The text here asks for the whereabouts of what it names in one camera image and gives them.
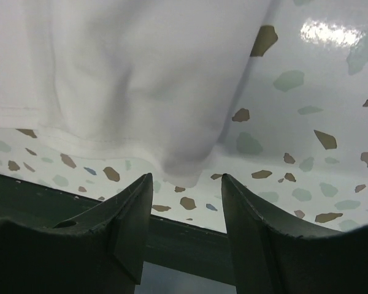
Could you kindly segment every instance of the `terrazzo surface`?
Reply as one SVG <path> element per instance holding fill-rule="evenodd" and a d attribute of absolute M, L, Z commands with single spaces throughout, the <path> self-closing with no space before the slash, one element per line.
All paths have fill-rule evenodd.
<path fill-rule="evenodd" d="M 302 219 L 368 224 L 368 0 L 275 1 L 216 147 L 191 189 L 140 159 L 88 160 L 0 129 L 0 173 L 104 200 L 152 172 L 152 213 L 225 232 L 221 176 Z"/>

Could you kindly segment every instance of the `folded cloth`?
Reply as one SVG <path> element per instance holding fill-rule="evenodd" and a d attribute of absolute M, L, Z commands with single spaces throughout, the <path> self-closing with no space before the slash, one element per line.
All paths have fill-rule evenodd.
<path fill-rule="evenodd" d="M 0 0 L 0 127 L 192 187 L 271 0 Z"/>

